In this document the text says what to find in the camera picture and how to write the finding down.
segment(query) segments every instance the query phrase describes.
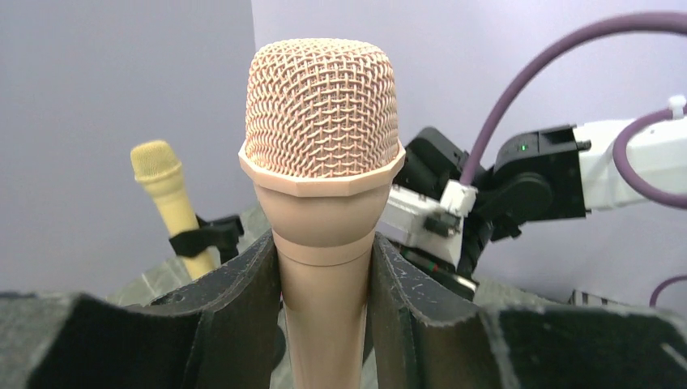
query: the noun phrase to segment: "microphone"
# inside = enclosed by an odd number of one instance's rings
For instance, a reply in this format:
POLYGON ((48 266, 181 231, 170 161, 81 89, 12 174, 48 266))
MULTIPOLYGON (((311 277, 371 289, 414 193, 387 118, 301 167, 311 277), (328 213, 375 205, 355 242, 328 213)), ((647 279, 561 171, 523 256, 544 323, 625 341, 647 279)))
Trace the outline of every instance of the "microphone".
POLYGON ((239 161, 272 227, 298 389, 360 387, 375 226, 404 159, 378 47, 295 39, 255 54, 239 161))
MULTIPOLYGON (((152 197, 170 237, 198 228, 198 219, 186 193, 181 162, 167 142, 153 140, 134 147, 131 166, 134 179, 152 197)), ((181 259, 192 280, 215 270, 215 261, 207 250, 194 258, 181 259)))

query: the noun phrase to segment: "cable connector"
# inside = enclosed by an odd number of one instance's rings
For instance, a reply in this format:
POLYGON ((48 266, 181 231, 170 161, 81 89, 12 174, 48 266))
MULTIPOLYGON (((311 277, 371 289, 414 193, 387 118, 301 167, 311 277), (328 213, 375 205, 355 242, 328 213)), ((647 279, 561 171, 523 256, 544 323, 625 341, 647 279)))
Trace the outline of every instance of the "cable connector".
POLYGON ((466 217, 475 206, 477 188, 449 180, 439 205, 454 216, 466 217))
POLYGON ((687 98, 684 95, 673 96, 668 99, 668 107, 672 111, 672 119, 680 120, 685 117, 687 98))

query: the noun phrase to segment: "microphone clip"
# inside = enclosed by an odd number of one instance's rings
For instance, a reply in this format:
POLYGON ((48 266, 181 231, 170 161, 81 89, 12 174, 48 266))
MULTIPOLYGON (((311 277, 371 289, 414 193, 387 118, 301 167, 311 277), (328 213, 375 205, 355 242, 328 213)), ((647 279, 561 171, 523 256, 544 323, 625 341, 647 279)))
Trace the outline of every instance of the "microphone clip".
POLYGON ((231 215, 216 220, 205 221, 196 215, 198 228, 184 231, 171 238, 174 253, 181 257, 193 258, 209 247, 220 251, 220 263, 225 264, 238 255, 238 240, 244 234, 239 215, 231 215))

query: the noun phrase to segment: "gray wall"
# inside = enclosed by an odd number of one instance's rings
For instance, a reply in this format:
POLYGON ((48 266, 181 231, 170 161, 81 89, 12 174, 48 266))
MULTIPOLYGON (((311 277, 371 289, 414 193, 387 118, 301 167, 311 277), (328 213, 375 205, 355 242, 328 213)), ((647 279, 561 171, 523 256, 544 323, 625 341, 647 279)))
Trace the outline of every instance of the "gray wall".
MULTIPOLYGON (((470 148, 488 111, 530 59, 553 40, 605 16, 687 11, 681 0, 253 0, 256 45, 293 37, 369 41, 394 63, 407 142, 434 125, 470 148)), ((507 138, 566 122, 634 118, 687 93, 687 40, 623 36, 599 41, 549 67, 519 97, 483 162, 507 138)), ((570 290, 646 304, 651 289, 687 273, 687 215, 642 205, 588 220, 529 225, 516 241, 490 246, 478 272, 546 296, 570 290)), ((687 313, 684 285, 661 302, 687 313)))
POLYGON ((254 51, 250 0, 0 1, 0 289, 105 295, 171 255, 137 143, 170 142, 201 215, 252 204, 254 51))
MULTIPOLYGON (((248 0, 193 3, 202 5, 0 1, 0 289, 102 295, 171 254, 131 177, 137 143, 173 145, 200 214, 252 204, 236 153, 254 39, 373 42, 395 65, 403 141, 435 125, 470 147, 503 88, 554 39, 620 12, 687 11, 681 0, 253 0, 251 18, 248 0)), ((687 92, 685 48, 676 37, 626 36, 567 55, 519 97, 484 163, 521 131, 662 107, 687 92)), ((490 246, 478 271, 550 297, 582 287, 642 304, 663 278, 687 272, 686 221, 642 205, 533 224, 490 246)), ((684 293, 672 287, 661 301, 687 312, 684 293)))

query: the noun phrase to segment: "mesh grille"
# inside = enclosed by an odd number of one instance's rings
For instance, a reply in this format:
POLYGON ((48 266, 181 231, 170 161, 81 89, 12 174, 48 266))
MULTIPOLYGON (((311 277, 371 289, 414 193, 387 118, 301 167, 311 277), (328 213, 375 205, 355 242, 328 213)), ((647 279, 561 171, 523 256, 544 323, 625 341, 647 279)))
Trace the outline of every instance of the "mesh grille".
POLYGON ((176 169, 181 162, 174 150, 164 140, 142 143, 131 150, 131 166, 134 177, 153 179, 176 169))
POLYGON ((261 48, 245 111, 245 154, 274 173, 353 176, 399 152, 394 72, 368 43, 295 39, 261 48))

